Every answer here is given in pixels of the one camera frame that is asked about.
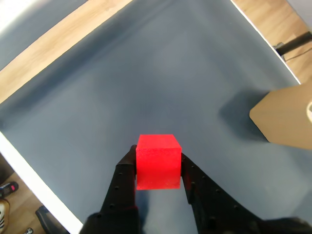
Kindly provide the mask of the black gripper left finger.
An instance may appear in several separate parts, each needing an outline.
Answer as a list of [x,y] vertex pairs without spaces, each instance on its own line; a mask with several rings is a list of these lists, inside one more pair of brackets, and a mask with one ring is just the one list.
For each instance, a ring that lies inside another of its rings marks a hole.
[[116,165],[99,212],[84,223],[83,234],[138,234],[139,213],[135,200],[136,145]]

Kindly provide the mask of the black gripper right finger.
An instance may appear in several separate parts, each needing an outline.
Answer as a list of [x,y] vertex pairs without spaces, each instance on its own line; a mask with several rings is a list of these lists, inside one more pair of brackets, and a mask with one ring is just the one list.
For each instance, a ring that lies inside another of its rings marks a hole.
[[181,177],[200,234],[310,234],[311,225],[297,217],[263,220],[242,206],[186,155]]

